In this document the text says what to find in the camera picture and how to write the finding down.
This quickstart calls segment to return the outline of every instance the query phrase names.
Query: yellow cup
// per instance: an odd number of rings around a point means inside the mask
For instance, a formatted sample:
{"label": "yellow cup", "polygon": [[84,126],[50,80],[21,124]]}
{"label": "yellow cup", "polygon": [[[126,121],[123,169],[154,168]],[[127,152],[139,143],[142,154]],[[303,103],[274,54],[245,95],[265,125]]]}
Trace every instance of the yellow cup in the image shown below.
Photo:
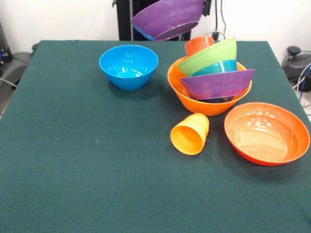
{"label": "yellow cup", "polygon": [[187,155],[196,155],[204,147],[208,130],[208,118],[201,113],[195,113],[172,129],[171,141],[180,152]]}

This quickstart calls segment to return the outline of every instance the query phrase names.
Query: orange cup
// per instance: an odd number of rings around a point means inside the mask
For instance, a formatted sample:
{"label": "orange cup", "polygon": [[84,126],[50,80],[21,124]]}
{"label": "orange cup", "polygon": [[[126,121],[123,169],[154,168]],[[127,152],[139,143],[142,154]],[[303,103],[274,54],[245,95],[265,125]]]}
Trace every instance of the orange cup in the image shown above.
{"label": "orange cup", "polygon": [[[182,104],[187,108],[189,111],[193,113],[202,113],[206,116],[215,116],[221,113],[224,113],[228,110],[233,104],[238,102],[240,99],[245,97],[248,92],[251,90],[252,81],[249,83],[249,86],[242,92],[241,95],[235,96],[231,101],[223,102],[223,103],[205,103],[197,100],[193,100],[190,98],[189,93],[182,85],[180,79],[184,78],[185,76],[181,73],[178,69],[178,64],[182,61],[186,60],[187,57],[183,57],[175,61],[168,71],[168,80],[169,84],[173,88],[174,92],[182,102]],[[237,62],[238,70],[246,70],[244,66]]]}
{"label": "orange cup", "polygon": [[199,36],[188,41],[185,44],[185,50],[187,55],[190,57],[208,46],[213,45],[214,43],[214,39],[210,36]]}
{"label": "orange cup", "polygon": [[172,129],[171,141],[180,152],[187,155],[196,155],[204,147],[208,130],[208,118],[201,113],[195,113]]}

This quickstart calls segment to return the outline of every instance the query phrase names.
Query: plastic cup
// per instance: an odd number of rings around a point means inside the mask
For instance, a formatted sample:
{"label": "plastic cup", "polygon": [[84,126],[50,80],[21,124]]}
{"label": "plastic cup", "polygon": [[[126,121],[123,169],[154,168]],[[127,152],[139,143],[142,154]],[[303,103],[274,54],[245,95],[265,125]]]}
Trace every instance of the plastic cup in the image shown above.
{"label": "plastic cup", "polygon": [[201,113],[192,114],[172,129],[172,144],[184,154],[196,155],[204,147],[208,130],[208,118]]}
{"label": "plastic cup", "polygon": [[187,56],[190,57],[214,43],[214,39],[207,35],[193,38],[185,44]]}

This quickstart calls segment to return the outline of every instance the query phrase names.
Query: white wall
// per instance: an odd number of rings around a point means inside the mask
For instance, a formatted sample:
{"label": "white wall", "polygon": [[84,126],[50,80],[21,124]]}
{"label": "white wall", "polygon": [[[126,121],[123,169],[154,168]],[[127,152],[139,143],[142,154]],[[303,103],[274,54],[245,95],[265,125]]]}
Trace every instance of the white wall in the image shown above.
{"label": "white wall", "polygon": [[[0,20],[13,52],[30,51],[42,39],[118,40],[112,0],[0,0]],[[290,45],[311,50],[311,0],[224,0],[227,36],[267,40],[279,61]],[[215,9],[192,36],[214,29]],[[223,24],[219,17],[219,30]]]}
{"label": "white wall", "polygon": [[[218,2],[218,30],[224,25]],[[202,17],[192,30],[192,36],[215,29],[215,0],[211,15]],[[224,0],[223,13],[227,24],[226,36],[237,40],[266,40],[279,62],[287,55],[290,45],[311,50],[311,0]]]}
{"label": "white wall", "polygon": [[119,39],[112,0],[0,0],[0,21],[12,52],[43,39]]}

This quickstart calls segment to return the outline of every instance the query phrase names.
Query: purple bowl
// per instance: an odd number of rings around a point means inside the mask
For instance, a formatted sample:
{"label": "purple bowl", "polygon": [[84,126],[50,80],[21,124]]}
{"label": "purple bowl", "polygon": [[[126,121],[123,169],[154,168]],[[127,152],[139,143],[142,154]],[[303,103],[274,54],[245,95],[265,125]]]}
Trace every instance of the purple bowl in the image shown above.
{"label": "purple bowl", "polygon": [[189,95],[196,100],[210,100],[240,95],[249,82],[231,83],[226,85],[215,85],[211,87],[190,87],[184,84]]}
{"label": "purple bowl", "polygon": [[255,69],[182,78],[190,96],[208,100],[240,95],[249,85]]}
{"label": "purple bowl", "polygon": [[132,25],[149,40],[168,40],[199,23],[203,4],[204,0],[160,0],[138,12]]}

